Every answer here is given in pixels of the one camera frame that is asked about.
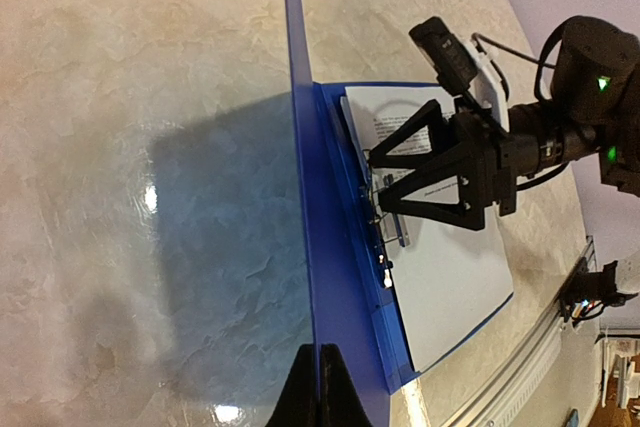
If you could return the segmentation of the folder metal clip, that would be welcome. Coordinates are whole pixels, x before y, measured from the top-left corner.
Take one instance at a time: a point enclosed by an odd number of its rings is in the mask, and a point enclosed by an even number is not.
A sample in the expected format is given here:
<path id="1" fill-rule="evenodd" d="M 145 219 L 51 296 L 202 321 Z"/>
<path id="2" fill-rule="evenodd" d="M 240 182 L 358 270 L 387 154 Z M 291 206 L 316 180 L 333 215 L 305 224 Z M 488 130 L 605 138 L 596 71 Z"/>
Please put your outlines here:
<path id="1" fill-rule="evenodd" d="M 410 245 L 408 228 L 404 218 L 396 213 L 387 212 L 380 207 L 379 194 L 400 180 L 407 170 L 372 169 L 369 166 L 370 150 L 362 150 L 361 167 L 364 185 L 360 187 L 360 195 L 365 203 L 365 213 L 373 240 L 374 270 L 384 290 L 393 287 L 392 258 L 388 253 L 395 248 L 406 248 Z"/>

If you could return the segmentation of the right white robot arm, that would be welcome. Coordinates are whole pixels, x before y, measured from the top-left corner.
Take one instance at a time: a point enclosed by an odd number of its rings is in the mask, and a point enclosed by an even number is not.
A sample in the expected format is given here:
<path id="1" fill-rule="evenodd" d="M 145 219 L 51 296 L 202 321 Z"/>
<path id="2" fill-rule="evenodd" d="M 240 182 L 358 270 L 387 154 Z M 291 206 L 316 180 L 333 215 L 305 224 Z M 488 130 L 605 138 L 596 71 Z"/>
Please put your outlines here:
<path id="1" fill-rule="evenodd" d="M 455 103 L 445 118 L 429 101 L 368 156 L 405 176 L 378 193 L 384 212 L 480 231 L 485 211 L 512 214 L 517 196 L 590 155 L 601 181 L 639 192 L 639 41 L 594 17 L 561 23 L 543 46 L 555 54 L 551 87 L 508 106 L 489 55 L 462 43 L 442 19 L 410 31 Z"/>

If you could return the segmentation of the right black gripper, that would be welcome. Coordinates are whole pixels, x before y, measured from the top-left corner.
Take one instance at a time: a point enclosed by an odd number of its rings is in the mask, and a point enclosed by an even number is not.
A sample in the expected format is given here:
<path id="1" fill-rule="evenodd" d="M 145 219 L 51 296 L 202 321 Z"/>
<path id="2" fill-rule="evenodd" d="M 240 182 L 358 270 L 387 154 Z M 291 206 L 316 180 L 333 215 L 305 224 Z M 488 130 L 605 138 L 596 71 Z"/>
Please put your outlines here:
<path id="1" fill-rule="evenodd" d="M 419 217 L 471 231 L 485 228 L 485 209 L 500 216 L 516 210 L 515 144 L 491 116 L 461 111 L 445 120 L 430 100 L 369 153 L 371 169 L 415 170 L 378 194 L 382 211 Z M 463 149 L 458 156 L 459 146 Z M 413 200 L 410 196 L 455 177 L 456 202 Z"/>

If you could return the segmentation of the blue file folder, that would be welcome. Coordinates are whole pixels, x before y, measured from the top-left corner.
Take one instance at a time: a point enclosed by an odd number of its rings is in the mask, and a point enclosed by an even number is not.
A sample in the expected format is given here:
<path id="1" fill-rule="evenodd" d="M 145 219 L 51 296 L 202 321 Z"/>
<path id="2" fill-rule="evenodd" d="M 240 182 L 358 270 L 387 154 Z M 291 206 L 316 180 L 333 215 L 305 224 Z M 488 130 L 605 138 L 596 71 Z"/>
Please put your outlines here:
<path id="1" fill-rule="evenodd" d="M 374 300 L 360 271 L 366 252 L 348 209 L 349 170 L 333 97 L 345 85 L 435 85 L 414 82 L 317 83 L 313 80 L 302 0 L 285 0 L 296 150 L 313 322 L 318 420 L 320 350 L 336 344 L 370 426 L 390 420 L 391 391 L 374 331 Z"/>

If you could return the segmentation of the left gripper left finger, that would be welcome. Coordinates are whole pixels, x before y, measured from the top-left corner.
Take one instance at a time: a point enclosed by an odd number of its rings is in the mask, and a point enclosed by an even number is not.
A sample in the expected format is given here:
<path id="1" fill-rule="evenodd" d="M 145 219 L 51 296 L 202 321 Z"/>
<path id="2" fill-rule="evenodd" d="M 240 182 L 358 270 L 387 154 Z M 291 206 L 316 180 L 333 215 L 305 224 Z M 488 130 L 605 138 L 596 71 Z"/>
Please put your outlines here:
<path id="1" fill-rule="evenodd" d="M 318 399 L 313 344 L 299 347 L 267 427 L 317 425 Z"/>

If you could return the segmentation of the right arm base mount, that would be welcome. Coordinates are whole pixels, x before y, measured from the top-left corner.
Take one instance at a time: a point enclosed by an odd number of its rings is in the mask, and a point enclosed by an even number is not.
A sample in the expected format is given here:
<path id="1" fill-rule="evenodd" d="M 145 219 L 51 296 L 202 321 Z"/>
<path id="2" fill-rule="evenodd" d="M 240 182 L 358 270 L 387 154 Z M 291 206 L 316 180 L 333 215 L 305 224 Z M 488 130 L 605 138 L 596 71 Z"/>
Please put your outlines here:
<path id="1" fill-rule="evenodd" d="M 638 296 L 639 252 L 614 260 L 601 271 L 591 271 L 583 255 L 560 290 L 560 311 L 564 322 L 577 327 L 596 319 L 606 308 L 623 307 Z"/>

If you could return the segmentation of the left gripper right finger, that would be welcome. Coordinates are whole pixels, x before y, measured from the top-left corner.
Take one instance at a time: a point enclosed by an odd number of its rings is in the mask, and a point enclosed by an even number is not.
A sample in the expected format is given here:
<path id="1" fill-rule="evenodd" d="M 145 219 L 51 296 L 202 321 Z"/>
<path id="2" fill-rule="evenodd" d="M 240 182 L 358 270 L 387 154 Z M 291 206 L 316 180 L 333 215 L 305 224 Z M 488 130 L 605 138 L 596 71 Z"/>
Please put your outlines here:
<path id="1" fill-rule="evenodd" d="M 371 425 L 336 344 L 323 344 L 320 350 L 319 418 L 320 426 Z"/>

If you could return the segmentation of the white paper sheet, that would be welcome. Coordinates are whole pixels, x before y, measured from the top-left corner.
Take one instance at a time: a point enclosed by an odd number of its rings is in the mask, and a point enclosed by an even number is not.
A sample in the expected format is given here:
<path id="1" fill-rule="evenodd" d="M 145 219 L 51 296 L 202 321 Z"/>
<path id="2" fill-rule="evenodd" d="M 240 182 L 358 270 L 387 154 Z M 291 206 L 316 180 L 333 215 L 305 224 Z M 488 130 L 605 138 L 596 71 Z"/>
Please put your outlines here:
<path id="1" fill-rule="evenodd" d="M 443 115 L 454 113 L 453 99 L 435 85 L 345 85 L 333 97 L 349 170 L 348 209 L 361 234 L 353 238 L 366 252 L 360 271 L 374 300 L 374 331 L 391 391 L 432 369 L 472 338 L 511 300 L 514 287 L 496 216 L 471 231 L 401 215 L 410 245 L 389 250 L 393 287 L 384 290 L 374 270 L 367 223 L 362 150 L 383 141 L 429 100 Z"/>

